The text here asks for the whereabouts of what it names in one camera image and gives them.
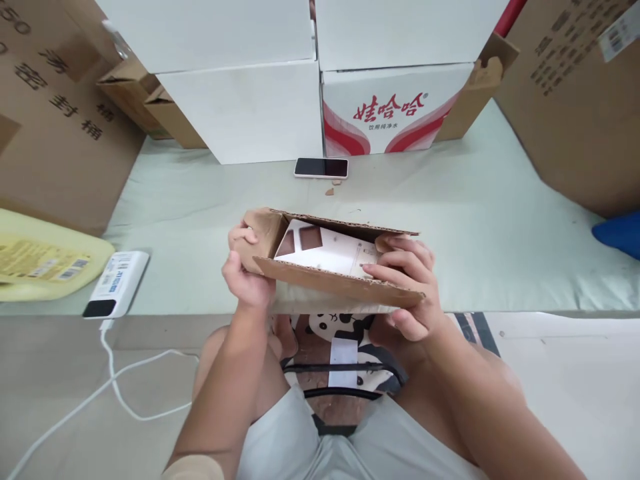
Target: smartphone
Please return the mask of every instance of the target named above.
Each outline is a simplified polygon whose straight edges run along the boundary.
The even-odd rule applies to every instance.
[[[293,172],[300,178],[326,178],[345,180],[349,176],[349,161],[346,159],[299,158]]]

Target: white box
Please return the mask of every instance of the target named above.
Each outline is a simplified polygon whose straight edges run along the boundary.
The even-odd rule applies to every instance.
[[[317,0],[322,71],[475,61],[509,0]]]
[[[313,58],[305,0],[97,0],[150,73]]]
[[[473,63],[323,72],[328,157],[428,149]]]
[[[370,279],[364,263],[377,263],[375,245],[342,233],[292,219],[274,260]]]
[[[317,61],[164,73],[158,80],[222,164],[323,156]]]

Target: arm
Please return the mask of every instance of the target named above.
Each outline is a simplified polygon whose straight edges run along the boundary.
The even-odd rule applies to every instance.
[[[442,312],[433,254],[405,238],[389,244],[395,251],[384,254],[378,265],[363,268],[377,279],[425,293],[424,301],[396,310],[391,320],[406,339],[422,344],[458,431],[480,468],[492,479],[584,479],[513,388]]]
[[[256,243],[255,234],[240,225],[229,235]],[[186,455],[216,460],[226,480],[235,478],[247,431],[254,420],[260,375],[267,350],[267,309],[275,283],[243,270],[237,252],[222,269],[238,307],[209,374],[194,399],[178,436],[170,466]]]

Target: yellow plastic container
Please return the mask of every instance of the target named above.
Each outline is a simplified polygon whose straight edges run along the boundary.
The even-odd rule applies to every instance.
[[[102,273],[102,239],[0,209],[0,301],[54,300]]]

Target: white shorts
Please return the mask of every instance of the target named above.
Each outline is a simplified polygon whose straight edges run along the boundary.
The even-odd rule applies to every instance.
[[[309,406],[295,385],[254,423],[237,478],[253,479],[482,479],[486,475],[436,440],[387,395],[371,402],[349,438],[318,436]]]

